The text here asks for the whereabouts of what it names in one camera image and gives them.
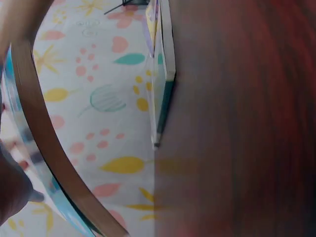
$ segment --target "finger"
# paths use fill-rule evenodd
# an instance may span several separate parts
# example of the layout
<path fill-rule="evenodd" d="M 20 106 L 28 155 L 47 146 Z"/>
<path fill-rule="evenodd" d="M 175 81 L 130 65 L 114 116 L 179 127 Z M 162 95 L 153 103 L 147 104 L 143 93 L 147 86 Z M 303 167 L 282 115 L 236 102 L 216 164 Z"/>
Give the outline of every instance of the finger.
<path fill-rule="evenodd" d="M 29 201 L 32 201 L 32 202 L 43 202 L 45 200 L 45 196 L 44 194 L 36 191 L 36 190 L 33 190 L 30 198 L 29 198 Z"/>
<path fill-rule="evenodd" d="M 19 166 L 23 169 L 26 170 L 29 167 L 29 164 L 27 163 L 27 161 L 23 160 L 21 162 L 19 162 Z"/>
<path fill-rule="evenodd" d="M 7 141 L 2 141 L 5 148 L 10 152 L 12 151 L 15 147 L 17 146 L 22 146 L 23 143 L 20 142 L 18 139 L 13 139 L 13 140 L 7 140 Z"/>

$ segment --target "reddish-brown surface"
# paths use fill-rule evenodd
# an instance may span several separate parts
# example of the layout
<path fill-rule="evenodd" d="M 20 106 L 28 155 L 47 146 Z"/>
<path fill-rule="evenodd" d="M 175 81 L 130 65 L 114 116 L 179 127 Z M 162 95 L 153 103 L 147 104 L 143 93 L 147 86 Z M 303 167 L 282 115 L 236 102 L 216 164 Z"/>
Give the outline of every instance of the reddish-brown surface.
<path fill-rule="evenodd" d="M 316 1 L 171 0 L 158 237 L 316 236 Z"/>

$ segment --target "teal leaf pattern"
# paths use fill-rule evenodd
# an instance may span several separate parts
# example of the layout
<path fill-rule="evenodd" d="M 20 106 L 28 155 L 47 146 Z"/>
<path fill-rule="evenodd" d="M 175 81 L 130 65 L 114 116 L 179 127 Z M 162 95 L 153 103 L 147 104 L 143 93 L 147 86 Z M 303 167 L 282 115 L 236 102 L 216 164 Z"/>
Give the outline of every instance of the teal leaf pattern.
<path fill-rule="evenodd" d="M 114 63 L 125 65 L 140 64 L 145 60 L 145 56 L 141 53 L 129 53 L 114 61 Z"/>
<path fill-rule="evenodd" d="M 163 57 L 162 57 L 162 54 L 158 54 L 158 64 L 163 64 Z"/>

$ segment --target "book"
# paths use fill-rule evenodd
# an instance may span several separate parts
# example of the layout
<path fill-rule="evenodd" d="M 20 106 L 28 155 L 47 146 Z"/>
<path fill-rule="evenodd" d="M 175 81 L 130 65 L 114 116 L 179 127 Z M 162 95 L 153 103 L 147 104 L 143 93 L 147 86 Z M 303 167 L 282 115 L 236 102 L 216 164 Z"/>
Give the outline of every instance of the book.
<path fill-rule="evenodd" d="M 152 77 L 151 125 L 152 142 L 160 144 L 167 120 L 176 68 L 170 7 L 168 0 L 158 1 L 157 29 L 154 47 L 154 73 Z"/>

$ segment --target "human hand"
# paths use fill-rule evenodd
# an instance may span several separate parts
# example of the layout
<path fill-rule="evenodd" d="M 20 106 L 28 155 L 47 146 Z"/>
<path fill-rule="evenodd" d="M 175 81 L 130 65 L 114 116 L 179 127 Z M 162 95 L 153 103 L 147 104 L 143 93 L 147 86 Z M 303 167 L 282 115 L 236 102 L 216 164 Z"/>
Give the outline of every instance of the human hand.
<path fill-rule="evenodd" d="M 16 140 L 0 141 L 0 225 L 18 213 L 28 201 L 44 200 L 44 195 L 33 189 L 24 173 L 29 166 L 27 161 L 17 163 L 10 154 L 18 146 L 23 146 L 23 143 Z"/>

